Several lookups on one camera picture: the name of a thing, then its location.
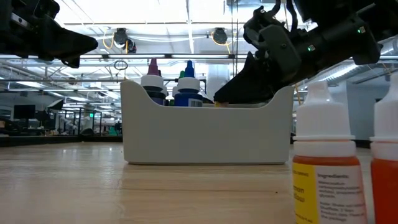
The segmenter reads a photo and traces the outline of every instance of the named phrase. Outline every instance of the wooden table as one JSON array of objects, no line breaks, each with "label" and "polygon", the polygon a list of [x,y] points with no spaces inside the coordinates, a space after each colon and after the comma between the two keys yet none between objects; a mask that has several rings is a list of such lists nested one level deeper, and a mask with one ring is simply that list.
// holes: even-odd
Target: wooden table
[{"label": "wooden table", "polygon": [[0,148],[0,223],[294,223],[290,169],[133,166],[119,143]]}]

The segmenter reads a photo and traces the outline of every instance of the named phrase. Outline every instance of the monitor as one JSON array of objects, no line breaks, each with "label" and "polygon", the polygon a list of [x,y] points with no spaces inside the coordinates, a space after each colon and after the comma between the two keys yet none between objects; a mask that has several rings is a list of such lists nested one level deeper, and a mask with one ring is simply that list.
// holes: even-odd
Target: monitor
[{"label": "monitor", "polygon": [[14,105],[14,119],[35,118],[36,105]]}]

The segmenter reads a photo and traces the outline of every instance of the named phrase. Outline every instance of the white bottle cap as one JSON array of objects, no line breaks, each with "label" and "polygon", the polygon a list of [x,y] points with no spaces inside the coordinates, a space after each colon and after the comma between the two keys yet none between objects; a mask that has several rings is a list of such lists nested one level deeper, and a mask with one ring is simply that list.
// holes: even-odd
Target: white bottle cap
[{"label": "white bottle cap", "polygon": [[169,95],[169,93],[168,93],[168,91],[167,91],[167,87],[166,87],[166,86],[163,86],[162,93],[163,93],[165,96],[168,96],[168,95]]},{"label": "white bottle cap", "polygon": [[391,75],[387,95],[374,106],[372,141],[398,141],[398,73]]},{"label": "white bottle cap", "polygon": [[178,93],[178,86],[173,87],[173,97]]},{"label": "white bottle cap", "polygon": [[192,90],[200,90],[200,81],[196,78],[180,78],[178,80],[178,89],[192,89]]},{"label": "white bottle cap", "polygon": [[348,109],[330,96],[326,81],[308,85],[308,96],[297,108],[295,140],[354,139],[349,128]]},{"label": "white bottle cap", "polygon": [[163,88],[163,78],[158,75],[144,75],[141,77],[141,86]]}]

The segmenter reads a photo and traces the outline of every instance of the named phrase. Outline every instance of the white bin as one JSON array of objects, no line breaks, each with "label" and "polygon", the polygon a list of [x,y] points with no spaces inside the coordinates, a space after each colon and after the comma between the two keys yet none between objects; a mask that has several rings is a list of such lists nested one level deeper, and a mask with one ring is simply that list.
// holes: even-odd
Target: white bin
[{"label": "white bin", "polygon": [[121,83],[124,159],[131,164],[283,164],[289,160],[293,88],[259,108],[184,108],[154,103]]}]

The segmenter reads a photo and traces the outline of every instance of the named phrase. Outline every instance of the bottle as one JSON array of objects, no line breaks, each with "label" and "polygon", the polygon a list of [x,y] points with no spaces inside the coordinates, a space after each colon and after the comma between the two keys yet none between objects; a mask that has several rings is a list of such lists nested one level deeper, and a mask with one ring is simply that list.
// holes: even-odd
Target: bottle
[{"label": "bottle", "polygon": [[178,79],[183,78],[183,77],[185,77],[185,71],[181,71],[181,72],[180,72],[180,76],[179,76]]},{"label": "bottle", "polygon": [[141,86],[144,87],[149,97],[159,105],[165,105],[166,95],[162,93],[163,78],[159,76],[156,58],[150,60],[148,74],[141,77]]},{"label": "bottle", "polygon": [[203,97],[199,93],[200,81],[195,78],[192,61],[187,62],[183,78],[178,79],[178,91],[174,96],[175,106],[202,107]]},{"label": "bottle", "polygon": [[398,223],[398,73],[374,107],[371,138],[374,213],[377,224]]},{"label": "bottle", "polygon": [[[167,91],[167,87],[163,86],[163,90],[162,93],[165,95],[165,98],[169,95],[169,92]],[[168,106],[169,105],[169,101],[168,100],[164,100],[164,106]]]},{"label": "bottle", "polygon": [[[175,98],[175,95],[178,93],[178,86],[173,87],[173,98]],[[170,100],[170,106],[174,106],[175,105],[175,101],[174,99]]]},{"label": "bottle", "polygon": [[298,224],[366,224],[361,166],[348,109],[333,101],[326,81],[308,85],[297,108],[293,190]]}]

